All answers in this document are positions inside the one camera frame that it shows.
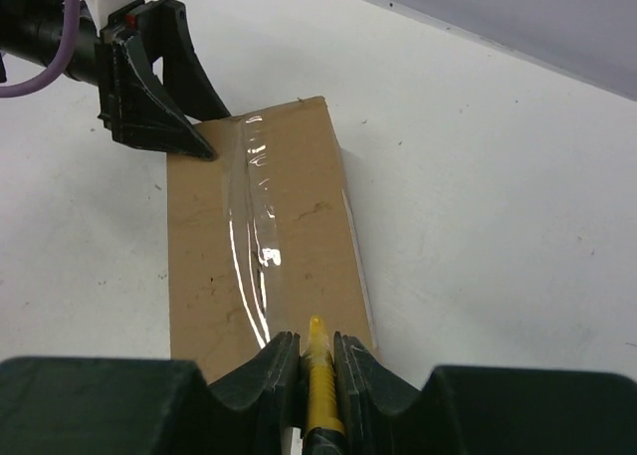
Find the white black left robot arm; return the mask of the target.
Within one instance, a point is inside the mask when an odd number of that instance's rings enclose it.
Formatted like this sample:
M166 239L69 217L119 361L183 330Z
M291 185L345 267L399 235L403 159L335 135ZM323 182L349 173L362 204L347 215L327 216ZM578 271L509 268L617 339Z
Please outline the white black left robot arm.
M1 52L99 90L99 118L128 147L213 160L196 120L229 116L177 0L1 0Z

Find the brown cardboard express box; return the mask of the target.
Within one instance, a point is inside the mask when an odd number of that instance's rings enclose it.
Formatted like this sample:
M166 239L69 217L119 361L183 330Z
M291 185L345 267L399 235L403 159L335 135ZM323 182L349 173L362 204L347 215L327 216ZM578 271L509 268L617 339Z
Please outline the brown cardboard express box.
M167 158L170 353L215 381L281 332L378 342L326 101L206 121L213 161Z

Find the yellow utility knife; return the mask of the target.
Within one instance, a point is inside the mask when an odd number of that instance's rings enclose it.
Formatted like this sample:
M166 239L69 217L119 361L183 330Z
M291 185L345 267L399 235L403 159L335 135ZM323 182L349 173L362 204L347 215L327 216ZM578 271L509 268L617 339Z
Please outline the yellow utility knife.
M346 454L344 425L335 390L335 371L324 320L310 318L308 345L302 357L308 379L304 454Z

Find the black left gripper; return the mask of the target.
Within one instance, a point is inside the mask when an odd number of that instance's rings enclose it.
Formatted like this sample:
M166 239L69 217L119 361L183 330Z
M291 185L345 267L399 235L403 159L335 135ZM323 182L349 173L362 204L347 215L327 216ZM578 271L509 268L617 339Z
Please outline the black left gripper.
M135 149L216 158L190 121L231 114L210 83L176 0L136 0L108 17L95 46L101 112L112 139ZM163 78L153 64L163 59Z

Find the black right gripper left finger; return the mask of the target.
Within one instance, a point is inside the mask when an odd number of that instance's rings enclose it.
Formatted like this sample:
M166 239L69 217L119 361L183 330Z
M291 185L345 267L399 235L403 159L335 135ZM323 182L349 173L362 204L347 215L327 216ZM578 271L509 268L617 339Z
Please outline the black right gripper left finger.
M281 454L299 339L207 383L191 360L21 356L1 364L4 454Z

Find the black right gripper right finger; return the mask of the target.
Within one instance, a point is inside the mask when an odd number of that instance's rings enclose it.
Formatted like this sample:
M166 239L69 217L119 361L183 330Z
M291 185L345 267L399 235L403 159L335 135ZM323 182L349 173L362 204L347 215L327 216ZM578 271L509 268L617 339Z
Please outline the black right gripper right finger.
M636 383L606 372L438 365L422 388L333 339L353 454L633 454Z

